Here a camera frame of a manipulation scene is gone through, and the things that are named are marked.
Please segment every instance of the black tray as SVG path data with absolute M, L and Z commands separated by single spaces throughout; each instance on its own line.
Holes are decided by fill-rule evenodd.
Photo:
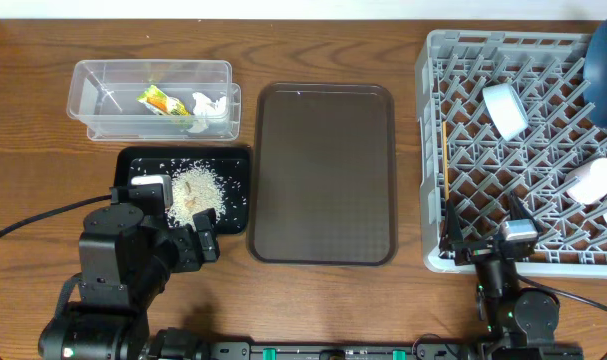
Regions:
M 397 249 L 394 103 L 376 85 L 268 86 L 249 250 L 269 263 L 382 265 Z
M 116 161 L 114 185 L 128 185 L 130 179 L 139 175 L 172 176 L 174 171 L 197 160 L 209 164 L 218 177 L 226 179 L 222 180 L 226 181 L 222 183 L 225 215 L 216 224 L 217 233 L 243 232 L 247 226 L 250 197 L 249 147 L 128 147 L 119 153 Z

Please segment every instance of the gray dish rack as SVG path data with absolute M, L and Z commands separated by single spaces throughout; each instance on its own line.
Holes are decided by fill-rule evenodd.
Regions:
M 441 129 L 447 123 L 450 196 L 463 235 L 491 234 L 506 218 L 514 190 L 545 234 L 536 254 L 517 266 L 524 275 L 607 278 L 607 207 L 581 205 L 566 194 L 565 175 L 607 157 L 607 129 L 589 121 L 594 104 L 581 94 L 590 35 L 488 31 L 432 31 L 416 63 L 421 128 L 420 188 L 423 259 L 436 272 L 472 273 L 438 248 L 444 218 Z M 493 126 L 481 90 L 510 83 L 529 125 L 511 141 Z

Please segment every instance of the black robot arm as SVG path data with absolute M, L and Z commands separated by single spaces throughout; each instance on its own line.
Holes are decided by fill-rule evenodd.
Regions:
M 163 197 L 168 190 L 162 184 L 112 188 L 112 204 L 85 218 L 82 273 L 63 287 L 55 316 L 41 334 L 44 359 L 138 359 L 150 336 L 147 308 L 170 274 L 198 271 L 218 259 L 214 210 L 195 214 L 194 228 L 169 228 Z M 81 301 L 68 302 L 75 285 Z M 177 342 L 186 344 L 185 332 L 159 335 L 152 359 L 174 358 L 160 356 L 178 353 Z M 183 355 L 205 351 L 198 339 L 189 343 Z
M 541 229 L 514 193 L 507 198 L 510 219 L 493 236 L 475 241 L 463 239 L 454 205 L 446 204 L 441 250 L 453 251 L 456 265 L 474 265 L 479 316 L 488 322 L 490 334 L 473 350 L 480 359 L 582 359 L 580 348 L 555 344 L 558 298 L 520 287 L 515 261 L 534 253 Z

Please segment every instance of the rice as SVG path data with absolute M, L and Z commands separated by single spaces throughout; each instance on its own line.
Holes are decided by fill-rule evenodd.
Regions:
M 204 166 L 193 165 L 190 169 L 173 174 L 172 196 L 174 204 L 168 217 L 177 225 L 194 227 L 192 216 L 203 210 L 214 208 L 216 221 L 225 215 L 224 190 L 216 180 L 216 173 Z

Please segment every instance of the food wrapper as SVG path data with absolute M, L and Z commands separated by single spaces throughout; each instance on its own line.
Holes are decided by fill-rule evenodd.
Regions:
M 189 116 L 191 115 L 186 109 L 183 103 L 174 97 L 167 96 L 163 91 L 154 85 L 145 90 L 145 92 L 136 98 L 140 103 L 145 105 L 150 111 L 157 115 L 179 115 Z M 172 122 L 179 124 L 183 127 L 189 128 L 192 126 L 192 120 L 183 120 L 180 118 L 173 119 Z

